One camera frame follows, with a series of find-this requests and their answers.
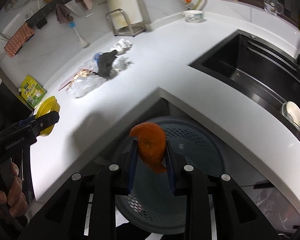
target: mug handle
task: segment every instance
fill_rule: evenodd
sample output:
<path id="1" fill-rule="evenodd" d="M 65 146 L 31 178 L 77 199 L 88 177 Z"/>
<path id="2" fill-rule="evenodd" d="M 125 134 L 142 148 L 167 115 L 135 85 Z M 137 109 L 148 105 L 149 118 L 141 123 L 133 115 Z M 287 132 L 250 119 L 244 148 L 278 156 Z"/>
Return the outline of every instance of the mug handle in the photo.
<path id="1" fill-rule="evenodd" d="M 277 2 L 277 5 L 280 5 L 281 6 L 281 11 L 277 11 L 277 13 L 278 14 L 283 14 L 283 12 L 284 12 L 284 7 L 283 7 L 283 5 L 281 4 L 281 3 L 279 3 L 279 2 Z"/>

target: silver screw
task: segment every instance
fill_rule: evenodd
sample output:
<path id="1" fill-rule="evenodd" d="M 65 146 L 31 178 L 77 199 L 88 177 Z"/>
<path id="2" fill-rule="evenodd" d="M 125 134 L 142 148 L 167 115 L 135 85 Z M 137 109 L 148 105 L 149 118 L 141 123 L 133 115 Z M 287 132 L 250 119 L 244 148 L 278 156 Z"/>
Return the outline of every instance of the silver screw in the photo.
<path id="1" fill-rule="evenodd" d="M 117 164 L 111 164 L 109 166 L 109 170 L 111 171 L 116 171 L 117 169 L 119 169 L 119 166 Z"/>
<path id="2" fill-rule="evenodd" d="M 71 179 L 73 179 L 73 180 L 79 180 L 79 179 L 81 179 L 81 174 L 80 173 L 72 174 Z"/>
<path id="3" fill-rule="evenodd" d="M 191 165 L 186 165 L 183 168 L 185 169 L 185 171 L 193 171 L 193 166 Z"/>
<path id="4" fill-rule="evenodd" d="M 228 174 L 222 174 L 221 179 L 223 179 L 224 181 L 229 181 L 231 177 Z"/>

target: patterned bowl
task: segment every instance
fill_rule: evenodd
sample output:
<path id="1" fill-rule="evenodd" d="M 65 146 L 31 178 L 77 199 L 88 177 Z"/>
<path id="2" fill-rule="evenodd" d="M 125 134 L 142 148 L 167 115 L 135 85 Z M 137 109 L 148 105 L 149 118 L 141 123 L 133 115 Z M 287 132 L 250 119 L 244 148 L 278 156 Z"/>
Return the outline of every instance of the patterned bowl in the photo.
<path id="1" fill-rule="evenodd" d="M 203 22 L 203 11 L 198 11 L 198 10 L 183 11 L 182 15 L 189 23 Z"/>

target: glass mug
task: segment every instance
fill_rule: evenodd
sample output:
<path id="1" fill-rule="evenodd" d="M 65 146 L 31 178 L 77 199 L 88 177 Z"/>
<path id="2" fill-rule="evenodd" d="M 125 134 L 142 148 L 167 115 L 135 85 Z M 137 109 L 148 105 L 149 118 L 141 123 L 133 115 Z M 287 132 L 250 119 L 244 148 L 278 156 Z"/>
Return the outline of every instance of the glass mug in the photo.
<path id="1" fill-rule="evenodd" d="M 278 0 L 263 0 L 265 5 L 265 11 L 272 14 L 282 14 L 284 11 L 283 5 Z"/>

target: orange striped towel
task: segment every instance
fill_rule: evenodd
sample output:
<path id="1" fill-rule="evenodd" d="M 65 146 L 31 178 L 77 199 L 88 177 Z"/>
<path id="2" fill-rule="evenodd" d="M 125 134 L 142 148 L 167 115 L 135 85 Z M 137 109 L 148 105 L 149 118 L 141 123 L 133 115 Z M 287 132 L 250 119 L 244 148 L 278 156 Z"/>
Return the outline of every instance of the orange striped towel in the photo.
<path id="1" fill-rule="evenodd" d="M 12 58 L 32 35 L 34 35 L 33 29 L 24 23 L 4 46 L 7 55 Z"/>

